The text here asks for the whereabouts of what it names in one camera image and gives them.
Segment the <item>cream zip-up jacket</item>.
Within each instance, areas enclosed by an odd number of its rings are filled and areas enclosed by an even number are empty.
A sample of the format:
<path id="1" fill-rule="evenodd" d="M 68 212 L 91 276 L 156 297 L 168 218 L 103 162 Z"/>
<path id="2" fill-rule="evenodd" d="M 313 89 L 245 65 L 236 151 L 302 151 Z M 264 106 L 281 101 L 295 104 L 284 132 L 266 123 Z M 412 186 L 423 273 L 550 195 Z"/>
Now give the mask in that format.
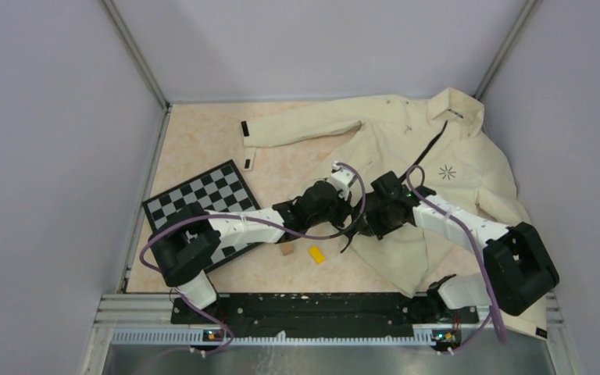
<path id="1" fill-rule="evenodd" d="M 374 95 L 320 102 L 243 120 L 241 130 L 249 150 L 358 128 L 310 173 L 299 193 L 327 177 L 334 161 L 355 167 L 366 185 L 389 171 L 404 177 L 411 165 L 419 165 L 425 171 L 425 186 L 446 201 L 510 226 L 531 223 L 517 197 L 509 161 L 482 132 L 483 122 L 484 105 L 448 87 L 429 99 Z M 407 297 L 426 289 L 422 283 L 451 251 L 465 250 L 411 225 L 381 241 L 357 235 L 349 248 Z"/>

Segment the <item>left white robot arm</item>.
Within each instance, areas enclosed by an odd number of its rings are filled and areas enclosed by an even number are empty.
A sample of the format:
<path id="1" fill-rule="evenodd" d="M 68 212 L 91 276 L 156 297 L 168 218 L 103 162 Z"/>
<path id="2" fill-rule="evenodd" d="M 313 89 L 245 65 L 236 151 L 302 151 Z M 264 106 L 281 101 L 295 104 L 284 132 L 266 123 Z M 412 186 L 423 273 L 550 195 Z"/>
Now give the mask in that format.
<path id="1" fill-rule="evenodd" d="M 166 285 L 190 302 L 193 317 L 209 323 L 220 307 L 205 270 L 217 252 L 307 238 L 309 229 L 322 223 L 339 227 L 352 210 L 351 186 L 351 182 L 331 176 L 290 201 L 247 212 L 212 212 L 192 204 L 156 231 L 148 245 Z"/>

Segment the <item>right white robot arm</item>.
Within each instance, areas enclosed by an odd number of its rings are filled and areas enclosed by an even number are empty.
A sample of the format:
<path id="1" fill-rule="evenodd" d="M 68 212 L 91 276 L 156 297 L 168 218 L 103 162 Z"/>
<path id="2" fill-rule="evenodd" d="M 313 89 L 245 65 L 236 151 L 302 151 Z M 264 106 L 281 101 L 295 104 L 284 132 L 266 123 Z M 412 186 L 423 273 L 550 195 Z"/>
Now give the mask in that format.
<path id="1" fill-rule="evenodd" d="M 354 209 L 357 234 L 381 240 L 411 225 L 471 250 L 482 263 L 479 274 L 446 277 L 434 286 L 437 294 L 427 300 L 433 320 L 447 322 L 472 305 L 496 305 L 519 316 L 559 284 L 559 273 L 531 224 L 486 220 L 428 187 L 408 187 L 393 172 L 371 186 Z"/>

